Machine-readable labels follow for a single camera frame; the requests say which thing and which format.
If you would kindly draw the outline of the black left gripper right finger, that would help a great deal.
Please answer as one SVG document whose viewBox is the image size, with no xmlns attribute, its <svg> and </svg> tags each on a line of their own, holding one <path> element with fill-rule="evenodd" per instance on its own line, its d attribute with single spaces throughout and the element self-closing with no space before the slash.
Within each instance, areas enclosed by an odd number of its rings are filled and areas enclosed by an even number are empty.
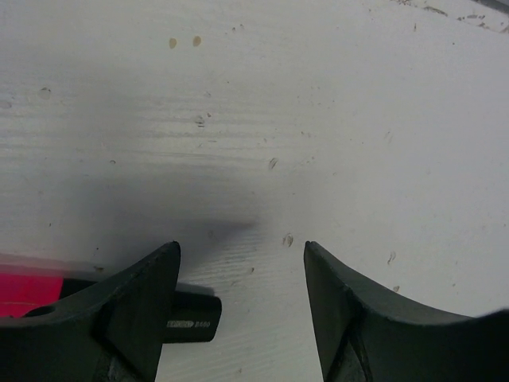
<svg viewBox="0 0 509 382">
<path fill-rule="evenodd" d="M 477 318 L 406 298 L 306 242 L 305 278 L 325 381 L 506 381 L 508 312 Z"/>
</svg>

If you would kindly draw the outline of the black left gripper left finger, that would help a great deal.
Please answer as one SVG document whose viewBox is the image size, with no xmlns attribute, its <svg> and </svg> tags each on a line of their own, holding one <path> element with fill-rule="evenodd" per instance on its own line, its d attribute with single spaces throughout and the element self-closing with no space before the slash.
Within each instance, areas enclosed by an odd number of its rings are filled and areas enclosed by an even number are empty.
<svg viewBox="0 0 509 382">
<path fill-rule="evenodd" d="M 153 381 L 181 263 L 169 242 L 20 318 L 1 320 L 3 381 Z"/>
</svg>

